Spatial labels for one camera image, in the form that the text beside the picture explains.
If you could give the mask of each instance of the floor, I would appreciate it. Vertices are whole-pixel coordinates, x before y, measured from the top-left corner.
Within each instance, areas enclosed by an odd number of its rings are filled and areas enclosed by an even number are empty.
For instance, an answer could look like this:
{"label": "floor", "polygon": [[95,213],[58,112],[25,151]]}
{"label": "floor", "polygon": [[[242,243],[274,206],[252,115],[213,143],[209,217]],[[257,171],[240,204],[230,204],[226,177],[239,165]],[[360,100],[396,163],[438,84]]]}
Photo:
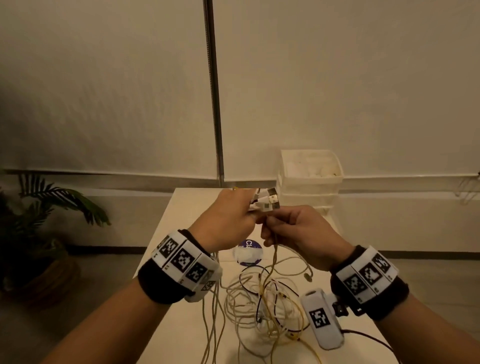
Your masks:
{"label": "floor", "polygon": [[[79,288],[64,302],[28,312],[0,300],[0,364],[39,362],[134,274],[141,255],[86,255]],[[411,291],[480,340],[480,261],[392,260]]]}

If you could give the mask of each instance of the wicker planter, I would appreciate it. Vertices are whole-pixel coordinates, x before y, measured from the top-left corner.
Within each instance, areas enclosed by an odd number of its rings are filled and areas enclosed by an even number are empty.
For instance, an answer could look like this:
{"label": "wicker planter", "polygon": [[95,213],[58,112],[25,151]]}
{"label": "wicker planter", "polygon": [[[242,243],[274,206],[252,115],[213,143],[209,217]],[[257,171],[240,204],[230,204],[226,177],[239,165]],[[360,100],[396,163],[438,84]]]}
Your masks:
{"label": "wicker planter", "polygon": [[40,276],[6,296],[29,307],[47,308],[60,302],[76,285],[80,267],[70,256],[54,260]]}

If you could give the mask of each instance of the black baseboard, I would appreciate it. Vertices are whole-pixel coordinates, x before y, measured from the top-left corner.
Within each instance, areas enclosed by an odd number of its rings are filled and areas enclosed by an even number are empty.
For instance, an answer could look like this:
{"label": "black baseboard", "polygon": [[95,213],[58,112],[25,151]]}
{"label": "black baseboard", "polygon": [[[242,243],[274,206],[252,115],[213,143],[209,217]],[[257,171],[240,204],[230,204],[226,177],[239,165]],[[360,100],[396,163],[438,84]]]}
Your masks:
{"label": "black baseboard", "polygon": [[[83,254],[144,254],[144,246],[84,246],[68,245],[71,255]],[[381,250],[389,259],[439,259],[439,260],[480,260],[480,253],[475,252],[407,252],[400,250]]]}
{"label": "black baseboard", "polygon": [[92,246],[92,245],[67,245],[70,255],[84,254],[144,254],[144,246]]}
{"label": "black baseboard", "polygon": [[407,252],[400,250],[381,250],[388,259],[439,259],[439,260],[480,260],[476,252]]}

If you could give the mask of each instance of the round sticker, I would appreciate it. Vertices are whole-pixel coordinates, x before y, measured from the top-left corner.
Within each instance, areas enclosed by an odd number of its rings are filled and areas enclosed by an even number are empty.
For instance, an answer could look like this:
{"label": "round sticker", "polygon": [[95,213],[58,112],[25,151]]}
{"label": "round sticker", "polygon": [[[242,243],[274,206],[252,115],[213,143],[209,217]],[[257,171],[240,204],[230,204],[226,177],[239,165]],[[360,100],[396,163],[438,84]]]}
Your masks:
{"label": "round sticker", "polygon": [[263,255],[262,246],[255,240],[244,240],[233,249],[233,256],[237,263],[245,267],[257,265],[262,260]]}

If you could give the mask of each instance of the table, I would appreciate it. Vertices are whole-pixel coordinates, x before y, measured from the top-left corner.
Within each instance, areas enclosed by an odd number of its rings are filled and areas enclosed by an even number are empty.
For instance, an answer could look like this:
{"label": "table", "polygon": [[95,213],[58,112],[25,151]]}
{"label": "table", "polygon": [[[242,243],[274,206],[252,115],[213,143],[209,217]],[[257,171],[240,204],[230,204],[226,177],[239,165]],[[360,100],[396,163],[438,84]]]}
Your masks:
{"label": "table", "polygon": [[[209,188],[177,188],[170,200],[170,203],[163,214],[160,223],[150,241],[148,248],[143,256],[139,268],[150,257],[153,249],[169,232],[176,229],[189,227],[196,218],[206,210],[216,199],[221,189]],[[326,216],[328,222],[337,229],[332,216]],[[249,239],[263,243],[260,238],[260,226],[257,226]],[[291,256],[292,253],[286,249],[278,249],[279,259]],[[262,265],[271,264],[273,248],[264,248],[264,257]],[[222,251],[219,254],[220,263],[223,268],[223,281],[230,282],[237,277],[244,268],[236,262],[233,252]],[[300,271],[304,268],[304,263],[299,259],[290,259],[283,263],[282,271]],[[330,274],[314,270],[313,282],[307,282],[303,276],[293,277],[295,284],[299,289],[300,295],[307,290],[322,288],[325,292],[330,290]],[[213,294],[208,293],[205,301],[206,307],[211,307]],[[225,299],[224,290],[220,290],[220,300]],[[211,314],[207,316],[207,322],[211,326]],[[217,316],[218,331],[222,325],[221,315]],[[366,315],[356,317],[350,311],[347,317],[339,318],[342,328],[362,331],[383,341],[384,338],[377,327]],[[245,336],[248,336],[249,330],[244,330]],[[373,340],[354,335],[345,334],[345,344],[336,350],[325,351],[321,349],[313,332],[308,328],[302,335],[312,347],[315,348],[324,364],[395,364],[397,363],[393,354]],[[170,363],[193,363],[199,364],[206,346],[206,332],[202,319],[202,303],[188,303],[185,300],[172,305],[169,312],[159,325],[152,336],[145,351],[140,357],[139,364],[170,364]],[[238,339],[235,333],[234,325],[227,320],[225,332],[220,343],[217,355],[218,364],[237,363]],[[262,360],[256,358],[243,349],[240,352],[241,363],[262,363]],[[316,359],[303,345],[293,343],[284,347],[278,347],[274,354],[274,364],[314,364]]]}

